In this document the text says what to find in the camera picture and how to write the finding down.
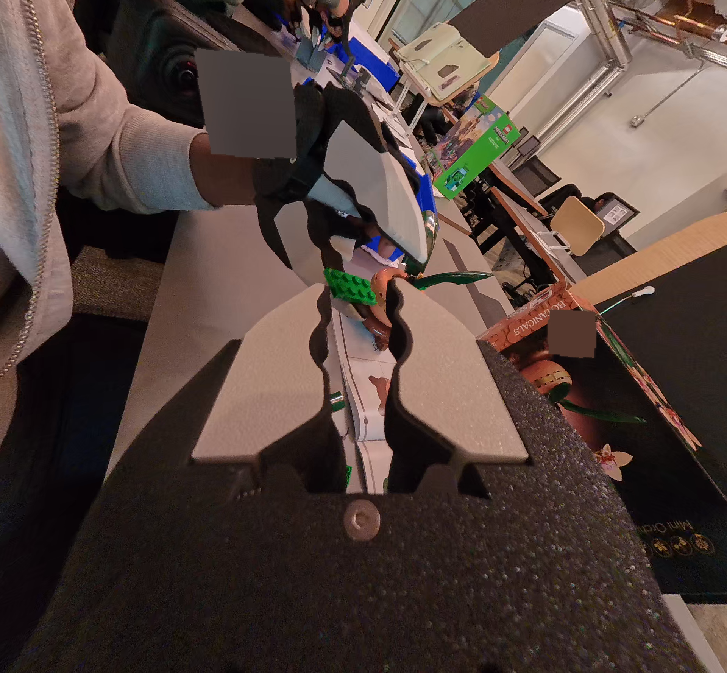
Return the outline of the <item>dark orchid print toy box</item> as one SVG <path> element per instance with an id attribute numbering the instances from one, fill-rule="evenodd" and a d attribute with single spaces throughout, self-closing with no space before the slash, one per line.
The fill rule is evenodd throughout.
<path id="1" fill-rule="evenodd" d="M 725 488 L 707 448 L 611 326 L 595 314 L 592 358 L 554 353 L 552 311 L 594 312 L 564 281 L 481 335 L 563 414 L 628 511 L 659 587 L 725 604 Z"/>

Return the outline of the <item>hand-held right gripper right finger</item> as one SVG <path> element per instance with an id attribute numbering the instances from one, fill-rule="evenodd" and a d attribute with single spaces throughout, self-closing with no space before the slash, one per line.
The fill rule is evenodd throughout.
<path id="1" fill-rule="evenodd" d="M 412 494 L 444 467 L 454 489 L 478 465 L 527 464 L 528 450 L 475 335 L 404 278 L 387 285 L 389 349 L 395 358 L 385 405 L 393 453 L 388 494 Z"/>

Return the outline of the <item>instruction booklet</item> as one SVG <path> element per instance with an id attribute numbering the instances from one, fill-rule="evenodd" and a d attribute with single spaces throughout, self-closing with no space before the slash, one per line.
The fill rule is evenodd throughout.
<path id="1" fill-rule="evenodd" d="M 353 422 L 353 448 L 369 494 L 385 494 L 393 452 L 385 439 L 385 407 L 395 360 L 378 351 L 363 323 L 337 311 L 332 329 Z"/>

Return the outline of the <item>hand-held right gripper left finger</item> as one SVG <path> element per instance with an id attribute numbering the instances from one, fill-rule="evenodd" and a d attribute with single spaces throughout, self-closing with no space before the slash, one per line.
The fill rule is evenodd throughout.
<path id="1" fill-rule="evenodd" d="M 192 459 L 248 464 L 263 478 L 291 466 L 307 491 L 344 493 L 347 464 L 333 420 L 327 285 L 314 284 L 270 311 L 241 340 Z"/>

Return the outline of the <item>silver ventilation duct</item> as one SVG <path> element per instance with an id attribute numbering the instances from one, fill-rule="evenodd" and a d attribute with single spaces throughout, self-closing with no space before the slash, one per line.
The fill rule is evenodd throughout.
<path id="1" fill-rule="evenodd" d="M 541 149 L 549 148 L 567 133 L 586 112 L 604 97 L 630 68 L 632 53 L 613 7 L 637 18 L 624 24 L 641 32 L 652 42 L 677 50 L 689 59 L 725 68 L 725 50 L 716 51 L 690 42 L 688 36 L 700 36 L 708 42 L 725 45 L 725 23 L 710 27 L 682 17 L 676 23 L 648 12 L 660 0 L 572 0 L 595 37 L 604 56 L 603 63 L 586 82 L 555 112 L 540 129 Z M 725 17 L 725 0 L 711 0 L 717 15 Z"/>

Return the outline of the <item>person in beige hoodie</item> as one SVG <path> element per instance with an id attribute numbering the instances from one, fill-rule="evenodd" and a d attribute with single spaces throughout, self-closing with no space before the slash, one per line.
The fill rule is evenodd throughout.
<path id="1" fill-rule="evenodd" d="M 70 260 L 56 214 L 58 107 L 43 1 L 2 0 L 2 438 L 17 367 L 70 319 Z"/>

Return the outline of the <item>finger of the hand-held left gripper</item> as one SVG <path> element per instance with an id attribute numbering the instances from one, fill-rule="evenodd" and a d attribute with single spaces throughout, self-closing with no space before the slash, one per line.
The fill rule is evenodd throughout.
<path id="1" fill-rule="evenodd" d="M 370 144 L 346 121 L 329 138 L 321 169 L 321 204 L 351 225 L 357 246 L 378 239 L 377 252 L 396 251 L 413 276 L 429 259 L 427 230 L 415 190 L 401 163 Z"/>
<path id="2" fill-rule="evenodd" d="M 347 192 L 323 174 L 307 196 L 285 204 L 274 219 L 287 262 L 307 285 L 324 284 L 324 270 L 343 270 L 353 258 L 356 227 L 350 217 L 359 218 Z"/>

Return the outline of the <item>person's left hand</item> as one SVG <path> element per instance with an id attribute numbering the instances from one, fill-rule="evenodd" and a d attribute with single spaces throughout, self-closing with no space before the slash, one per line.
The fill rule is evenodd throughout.
<path id="1" fill-rule="evenodd" d="M 195 136 L 188 157 L 197 191 L 208 204 L 215 207 L 255 204 L 257 159 L 214 154 L 206 133 Z"/>

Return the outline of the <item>background office table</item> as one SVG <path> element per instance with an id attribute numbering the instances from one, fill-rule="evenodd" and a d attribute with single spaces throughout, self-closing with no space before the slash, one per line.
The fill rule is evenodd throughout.
<path id="1" fill-rule="evenodd" d="M 535 286 L 563 281 L 570 287 L 585 280 L 587 275 L 565 245 L 546 235 L 547 213 L 541 204 L 500 159 L 488 168 L 494 176 L 488 194 L 493 220 L 522 257 Z"/>

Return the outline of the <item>person's dark pants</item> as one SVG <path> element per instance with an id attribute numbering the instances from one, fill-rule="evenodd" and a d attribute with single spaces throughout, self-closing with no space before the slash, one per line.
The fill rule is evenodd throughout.
<path id="1" fill-rule="evenodd" d="M 148 324 L 75 314 L 17 367 L 1 453 L 1 668 L 44 614 L 105 476 Z"/>

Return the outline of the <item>beige chair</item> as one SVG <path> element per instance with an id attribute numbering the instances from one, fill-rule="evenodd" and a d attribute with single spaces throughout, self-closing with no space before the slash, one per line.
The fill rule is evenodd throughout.
<path id="1" fill-rule="evenodd" d="M 550 220 L 550 230 L 566 242 L 573 256 L 581 257 L 604 235 L 605 223 L 579 198 L 569 196 Z"/>

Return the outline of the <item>bright green toy plate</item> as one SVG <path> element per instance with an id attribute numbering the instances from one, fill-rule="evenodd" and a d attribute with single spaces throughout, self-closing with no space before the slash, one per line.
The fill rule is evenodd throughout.
<path id="1" fill-rule="evenodd" d="M 352 305 L 377 305 L 377 296 L 369 280 L 334 268 L 324 268 L 323 276 L 335 299 Z"/>

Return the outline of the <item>green toy box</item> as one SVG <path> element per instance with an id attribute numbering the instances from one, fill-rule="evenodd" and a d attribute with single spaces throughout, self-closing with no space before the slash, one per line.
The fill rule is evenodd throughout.
<path id="1" fill-rule="evenodd" d="M 506 111 L 487 96 L 478 97 L 428 151 L 432 187 L 453 199 L 520 137 Z"/>

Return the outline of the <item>person's left forearm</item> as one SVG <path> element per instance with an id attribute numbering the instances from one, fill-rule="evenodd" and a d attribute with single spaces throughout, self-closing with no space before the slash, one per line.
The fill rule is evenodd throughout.
<path id="1" fill-rule="evenodd" d="M 65 0 L 42 16 L 59 185 L 105 211 L 211 209 L 190 168 L 190 148 L 202 132 L 132 105 L 111 69 L 86 47 Z"/>

